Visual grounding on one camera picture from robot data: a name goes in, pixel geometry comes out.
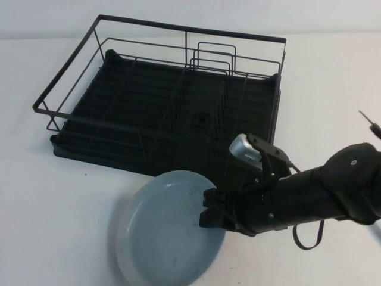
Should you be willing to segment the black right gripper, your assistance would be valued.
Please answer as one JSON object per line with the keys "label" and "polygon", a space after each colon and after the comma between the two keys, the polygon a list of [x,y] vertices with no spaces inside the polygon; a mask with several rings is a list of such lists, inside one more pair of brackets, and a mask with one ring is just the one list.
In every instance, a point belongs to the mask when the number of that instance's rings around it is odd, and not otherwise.
{"label": "black right gripper", "polygon": [[285,230],[280,210],[280,196],[285,189],[285,178],[262,183],[252,181],[240,189],[228,191],[226,199],[224,191],[207,189],[203,192],[202,202],[207,209],[199,215],[199,226],[225,229],[249,237]]}

